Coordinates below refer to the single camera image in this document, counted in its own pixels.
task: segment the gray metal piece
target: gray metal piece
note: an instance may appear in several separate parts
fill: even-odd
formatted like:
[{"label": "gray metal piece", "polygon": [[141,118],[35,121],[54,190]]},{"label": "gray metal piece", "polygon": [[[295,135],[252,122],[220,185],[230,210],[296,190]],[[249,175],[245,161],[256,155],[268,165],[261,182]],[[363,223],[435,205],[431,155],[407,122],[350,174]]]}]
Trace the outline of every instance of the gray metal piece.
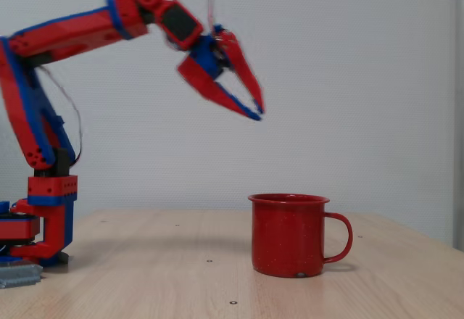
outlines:
[{"label": "gray metal piece", "polygon": [[43,268],[28,261],[0,262],[0,289],[35,285]]}]

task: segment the white wall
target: white wall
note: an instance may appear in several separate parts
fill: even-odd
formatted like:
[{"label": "white wall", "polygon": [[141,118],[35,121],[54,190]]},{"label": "white wall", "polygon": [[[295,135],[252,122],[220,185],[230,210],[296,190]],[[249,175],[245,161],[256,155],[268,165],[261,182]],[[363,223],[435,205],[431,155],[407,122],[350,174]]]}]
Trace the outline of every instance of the white wall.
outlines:
[{"label": "white wall", "polygon": [[[103,1],[0,0],[0,33]],[[184,2],[205,19],[205,0]],[[216,12],[262,82],[261,123],[200,99],[156,28],[50,66],[83,114],[78,215],[247,208],[248,194],[290,191],[451,243],[453,0],[217,0]],[[70,106],[46,88],[75,142]],[[31,170],[0,113],[0,197],[19,199]]]}]

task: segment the wooden table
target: wooden table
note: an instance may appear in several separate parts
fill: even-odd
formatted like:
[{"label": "wooden table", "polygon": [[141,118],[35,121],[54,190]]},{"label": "wooden table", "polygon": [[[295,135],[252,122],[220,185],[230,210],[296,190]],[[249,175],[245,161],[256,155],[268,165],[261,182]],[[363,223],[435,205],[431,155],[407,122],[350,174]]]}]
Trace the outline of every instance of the wooden table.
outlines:
[{"label": "wooden table", "polygon": [[[347,217],[346,259],[282,279],[252,269],[250,212],[101,211],[77,223],[67,267],[0,290],[0,318],[464,318],[463,253],[382,217]],[[326,219],[326,254],[346,239]]]}]

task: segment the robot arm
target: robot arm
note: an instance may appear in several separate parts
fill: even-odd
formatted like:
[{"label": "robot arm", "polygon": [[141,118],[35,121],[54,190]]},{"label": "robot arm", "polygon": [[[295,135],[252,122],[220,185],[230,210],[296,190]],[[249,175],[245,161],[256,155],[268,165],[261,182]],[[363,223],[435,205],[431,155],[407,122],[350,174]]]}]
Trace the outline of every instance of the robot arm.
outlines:
[{"label": "robot arm", "polygon": [[[188,56],[178,72],[204,98],[260,120],[260,85],[236,37],[220,25],[202,35],[202,24],[177,0],[107,0],[105,7],[34,25],[0,37],[0,86],[13,131],[28,164],[28,197],[10,208],[0,202],[0,262],[17,258],[52,265],[73,239],[78,178],[70,175],[75,152],[63,120],[50,104],[36,68],[147,34],[158,25],[176,49]],[[234,71],[252,95],[251,110],[216,82]],[[32,243],[42,217],[44,240]]]},{"label": "robot arm", "polygon": [[[220,26],[215,37],[202,36],[202,24],[175,0],[107,0],[90,12],[50,20],[0,38],[0,85],[14,133],[28,164],[47,170],[56,161],[54,149],[75,153],[62,119],[41,87],[35,68],[148,33],[158,25],[169,42],[190,51],[178,71],[204,98],[254,120],[264,106],[260,86],[232,33]],[[257,112],[244,106],[215,82],[224,68],[234,70],[252,94]]]}]

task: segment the mug rim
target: mug rim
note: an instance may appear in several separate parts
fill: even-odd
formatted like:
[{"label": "mug rim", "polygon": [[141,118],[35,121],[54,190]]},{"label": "mug rim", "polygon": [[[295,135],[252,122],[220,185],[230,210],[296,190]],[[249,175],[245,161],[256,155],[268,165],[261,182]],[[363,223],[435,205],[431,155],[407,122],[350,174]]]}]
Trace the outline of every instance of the mug rim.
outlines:
[{"label": "mug rim", "polygon": [[255,203],[286,205],[316,205],[330,202],[329,198],[312,194],[252,194],[248,196],[248,199]]}]

